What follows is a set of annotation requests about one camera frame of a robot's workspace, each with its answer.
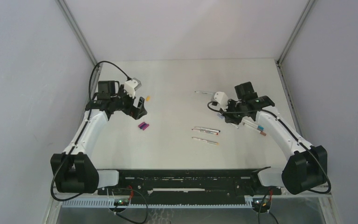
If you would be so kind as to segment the white green marker pen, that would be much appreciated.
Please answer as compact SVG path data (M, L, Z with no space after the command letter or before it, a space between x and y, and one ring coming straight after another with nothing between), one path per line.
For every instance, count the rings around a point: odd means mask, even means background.
M207 91L194 91L195 93L198 94L204 94L204 95L214 95L215 92L207 92Z

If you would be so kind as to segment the white yellow marker pen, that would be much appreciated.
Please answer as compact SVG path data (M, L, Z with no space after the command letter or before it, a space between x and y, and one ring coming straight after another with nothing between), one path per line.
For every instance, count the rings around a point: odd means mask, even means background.
M197 138L197 137L192 137L192 139L202 141L202 142L205 142L205 143L208 143L208 144L219 145L218 142L211 141L211 140L206 140L206 139Z

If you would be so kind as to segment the white red marker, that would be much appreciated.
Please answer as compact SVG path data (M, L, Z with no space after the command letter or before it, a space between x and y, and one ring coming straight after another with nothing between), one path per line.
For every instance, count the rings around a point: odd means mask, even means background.
M200 133L206 133L206 134L212 134L212 135L219 135L219 132L209 131L209 130L203 130L203 129L192 129L193 131L200 132Z

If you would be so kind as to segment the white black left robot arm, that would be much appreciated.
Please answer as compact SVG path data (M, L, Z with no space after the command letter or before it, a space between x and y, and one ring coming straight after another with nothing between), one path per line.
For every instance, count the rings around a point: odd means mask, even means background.
M145 99L135 105L136 91L141 87L138 79L123 84L118 81L100 81L97 91L86 105L83 121L70 144L60 154L53 154L50 165L53 172L52 190L60 193L93 193L109 187L120 195L127 189L125 179L117 170L99 170L90 159L97 139L115 112L138 120L147 114Z

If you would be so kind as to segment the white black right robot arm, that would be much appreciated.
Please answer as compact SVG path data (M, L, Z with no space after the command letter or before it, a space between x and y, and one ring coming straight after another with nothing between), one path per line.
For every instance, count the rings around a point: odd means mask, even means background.
M284 187L296 195L304 191L317 193L316 187L327 184L322 191L331 191L331 182L327 175L328 154L323 146L314 146L305 140L294 128L290 127L268 96L258 96L251 82L235 86L237 99L229 99L223 92L213 95L213 105L225 122L239 125L247 117L263 127L286 158L284 168L263 168L256 172L251 181L251 189L263 194L269 187Z

